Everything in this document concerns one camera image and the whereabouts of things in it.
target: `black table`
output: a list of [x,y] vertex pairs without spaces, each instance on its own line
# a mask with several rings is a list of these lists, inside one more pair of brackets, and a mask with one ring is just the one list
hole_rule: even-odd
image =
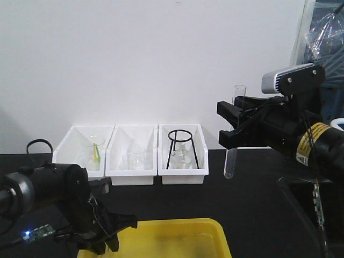
[[[35,157],[49,159],[47,154]],[[202,185],[162,185],[157,177],[154,185],[111,187],[98,198],[109,211],[136,214],[139,220],[215,219],[234,258],[320,257],[314,236],[277,184],[282,177],[312,177],[312,172],[272,149],[243,149],[238,151],[234,178],[227,180],[224,158],[224,150],[209,151],[209,175]],[[0,155],[1,174],[28,164],[26,155]],[[66,221],[51,205],[21,217],[8,234],[0,236],[0,243],[45,224],[58,228]],[[0,252],[0,258],[76,256],[74,245],[55,243],[50,236]]]

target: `white wall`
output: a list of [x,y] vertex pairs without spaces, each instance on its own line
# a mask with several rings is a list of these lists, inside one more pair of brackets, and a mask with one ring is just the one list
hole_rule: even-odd
[[[287,67],[304,0],[1,1],[0,153],[71,125],[200,123]],[[37,148],[34,151],[47,152]]]

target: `glassware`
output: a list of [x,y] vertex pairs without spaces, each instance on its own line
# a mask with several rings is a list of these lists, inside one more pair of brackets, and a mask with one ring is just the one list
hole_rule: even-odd
[[185,147],[185,143],[177,142],[176,149],[171,153],[171,169],[189,169],[192,156]]
[[144,170],[146,152],[137,144],[132,144],[129,150],[122,156],[124,169]]
[[77,158],[77,164],[87,170],[99,171],[101,167],[101,150],[105,139],[100,135],[86,136],[88,141],[82,143],[83,151]]
[[[245,97],[246,95],[246,86],[244,85],[235,85],[234,86],[234,96],[232,98],[232,105],[235,104],[236,97]],[[225,169],[224,169],[224,176],[227,179],[233,178],[235,172],[235,160],[237,158],[238,148],[227,149],[226,150],[226,160],[225,160]]]

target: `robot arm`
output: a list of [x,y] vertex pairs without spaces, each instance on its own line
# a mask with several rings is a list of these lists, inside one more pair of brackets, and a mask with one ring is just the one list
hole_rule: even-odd
[[[71,240],[79,249],[104,254],[105,244],[118,251],[117,233],[137,227],[135,216],[110,213],[92,195],[87,171],[76,164],[46,164],[33,169],[22,167],[4,176],[0,191],[0,214],[17,218],[26,212],[55,204],[69,221]],[[66,237],[56,234],[57,238]]]
[[227,149],[270,146],[343,183],[344,132],[321,123],[319,87],[324,79],[321,66],[296,66],[263,77],[263,92],[282,97],[238,97],[234,105],[219,102],[217,113],[234,127],[220,131],[219,143]]

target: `beaker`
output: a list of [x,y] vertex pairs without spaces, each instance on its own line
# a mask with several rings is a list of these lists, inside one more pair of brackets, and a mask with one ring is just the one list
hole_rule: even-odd
[[100,135],[87,135],[86,138],[88,141],[82,143],[83,148],[77,158],[77,164],[87,170],[99,171],[105,139]]

